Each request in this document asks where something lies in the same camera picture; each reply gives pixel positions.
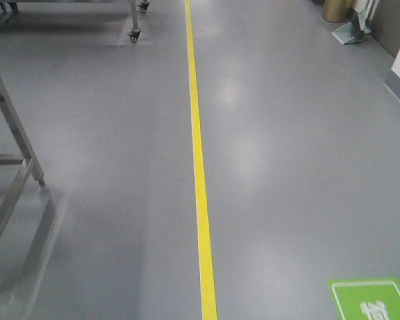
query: yellow floor line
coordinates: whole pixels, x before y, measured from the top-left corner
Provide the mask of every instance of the yellow floor line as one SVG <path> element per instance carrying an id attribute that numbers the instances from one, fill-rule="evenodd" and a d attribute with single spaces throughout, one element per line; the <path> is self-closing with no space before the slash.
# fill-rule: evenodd
<path id="1" fill-rule="evenodd" d="M 203 142 L 199 111 L 199 91 L 195 70 L 195 52 L 193 22 L 191 20 L 191 3 L 185 0 L 185 19 L 188 39 L 189 89 L 191 98 L 191 119 L 193 128 L 193 156 L 195 176 L 195 198 L 197 206 L 197 228 L 199 237 L 199 261 L 201 282 L 201 312 L 203 320 L 217 320 L 215 295 L 215 278 L 213 276 L 213 260 L 211 249 L 211 233 L 207 210 L 207 192 L 205 168 L 203 162 Z"/>

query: green floor sticker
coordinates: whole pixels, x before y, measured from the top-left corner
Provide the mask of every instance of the green floor sticker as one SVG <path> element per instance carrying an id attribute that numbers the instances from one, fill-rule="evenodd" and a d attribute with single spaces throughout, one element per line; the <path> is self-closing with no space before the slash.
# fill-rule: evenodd
<path id="1" fill-rule="evenodd" d="M 330 281 L 341 320 L 400 320 L 400 283 L 394 278 Z"/>

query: metal cart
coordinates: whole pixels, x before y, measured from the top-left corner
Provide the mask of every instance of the metal cart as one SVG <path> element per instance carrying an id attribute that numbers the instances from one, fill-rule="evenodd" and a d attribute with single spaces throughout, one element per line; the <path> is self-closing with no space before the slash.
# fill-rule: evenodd
<path id="1" fill-rule="evenodd" d="M 128 33 L 132 42 L 137 42 L 138 37 L 141 34 L 141 28 L 139 28 L 138 24 L 138 16 L 137 16 L 137 6 L 136 0 L 18 0 L 17 2 L 3 2 L 0 0 L 0 7 L 3 10 L 3 15 L 0 16 L 0 25 L 4 23 L 8 18 L 10 18 L 10 14 L 18 12 L 18 3 L 130 3 L 131 12 L 132 12 L 132 22 L 133 28 Z M 142 2 L 138 5 L 142 13 L 146 13 L 150 1 L 142 0 Z"/>

